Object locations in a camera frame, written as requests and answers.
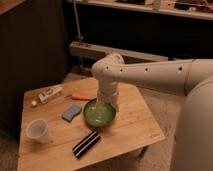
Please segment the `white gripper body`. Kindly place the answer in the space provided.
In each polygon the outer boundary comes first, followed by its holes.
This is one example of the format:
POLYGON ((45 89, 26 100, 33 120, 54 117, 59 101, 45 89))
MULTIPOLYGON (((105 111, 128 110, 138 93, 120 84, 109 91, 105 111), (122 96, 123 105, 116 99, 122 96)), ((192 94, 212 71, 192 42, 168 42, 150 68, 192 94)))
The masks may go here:
POLYGON ((109 103, 116 111, 119 110, 118 95, 119 92, 117 82, 109 82, 109 81, 98 82, 97 98, 102 100, 104 104, 109 103))

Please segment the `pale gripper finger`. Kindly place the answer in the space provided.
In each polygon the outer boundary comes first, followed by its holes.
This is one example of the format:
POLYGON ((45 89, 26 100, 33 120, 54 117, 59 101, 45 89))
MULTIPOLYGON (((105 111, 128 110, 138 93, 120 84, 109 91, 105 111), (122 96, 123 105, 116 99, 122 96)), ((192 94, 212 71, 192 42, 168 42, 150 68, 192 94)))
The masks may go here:
POLYGON ((96 105, 95 105, 96 109, 97 110, 101 109, 101 107, 103 106, 103 104, 104 104, 103 101, 100 100, 99 98, 97 98, 96 105))

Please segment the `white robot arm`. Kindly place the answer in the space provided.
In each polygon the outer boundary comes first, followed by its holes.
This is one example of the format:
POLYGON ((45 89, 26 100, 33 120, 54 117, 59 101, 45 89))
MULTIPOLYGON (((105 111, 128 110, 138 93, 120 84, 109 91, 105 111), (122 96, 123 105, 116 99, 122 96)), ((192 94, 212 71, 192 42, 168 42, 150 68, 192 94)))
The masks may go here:
POLYGON ((170 171, 213 171, 213 59, 126 64, 111 53, 93 64, 92 75, 100 102, 115 104, 120 82, 183 95, 170 171))

